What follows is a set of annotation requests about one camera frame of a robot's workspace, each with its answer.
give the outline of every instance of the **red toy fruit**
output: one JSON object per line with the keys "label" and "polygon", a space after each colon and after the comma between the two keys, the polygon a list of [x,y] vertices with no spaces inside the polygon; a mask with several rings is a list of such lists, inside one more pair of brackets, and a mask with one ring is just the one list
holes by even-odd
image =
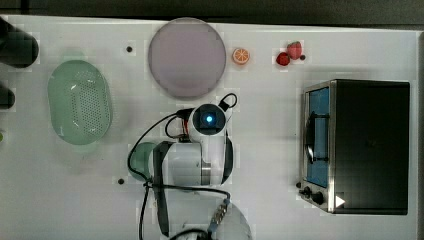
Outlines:
{"label": "red toy fruit", "polygon": [[287,66],[290,63],[289,55],[286,52],[278,54],[276,62],[282,66]]}
{"label": "red toy fruit", "polygon": [[302,44],[300,44],[300,42],[290,43],[287,46],[287,53],[289,54],[291,59],[299,59],[300,56],[302,56]]}

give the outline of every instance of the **round plate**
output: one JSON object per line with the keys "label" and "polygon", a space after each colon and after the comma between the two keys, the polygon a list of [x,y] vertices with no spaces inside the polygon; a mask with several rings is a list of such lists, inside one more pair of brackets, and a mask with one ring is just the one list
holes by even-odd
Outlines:
{"label": "round plate", "polygon": [[153,37],[149,66],[153,77],[174,97],[199,97],[211,91],[226,63],[219,34],[195,18],[175,19]]}

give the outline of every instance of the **orange slice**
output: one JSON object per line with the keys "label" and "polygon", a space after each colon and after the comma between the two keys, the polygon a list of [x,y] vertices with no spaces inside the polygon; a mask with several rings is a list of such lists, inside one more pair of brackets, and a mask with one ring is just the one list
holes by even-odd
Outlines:
{"label": "orange slice", "polygon": [[233,53],[233,61],[239,65],[246,64],[249,61],[249,51],[243,48],[237,48]]}

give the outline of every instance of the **toaster oven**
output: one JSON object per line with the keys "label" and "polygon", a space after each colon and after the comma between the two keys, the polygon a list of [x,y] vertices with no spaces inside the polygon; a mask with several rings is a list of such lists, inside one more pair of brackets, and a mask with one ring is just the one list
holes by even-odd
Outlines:
{"label": "toaster oven", "polygon": [[407,82],[332,80],[304,91],[302,199],[335,214],[406,215]]}

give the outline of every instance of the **oven knob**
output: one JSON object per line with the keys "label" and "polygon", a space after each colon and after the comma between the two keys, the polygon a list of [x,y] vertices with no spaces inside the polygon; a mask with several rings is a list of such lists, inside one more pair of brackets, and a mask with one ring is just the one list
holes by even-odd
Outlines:
{"label": "oven knob", "polygon": [[321,192],[317,192],[311,195],[312,201],[314,201],[316,204],[321,205],[324,203],[324,196]]}
{"label": "oven knob", "polygon": [[299,190],[299,193],[305,196],[306,198],[310,198],[312,191],[309,187],[305,187],[303,190]]}

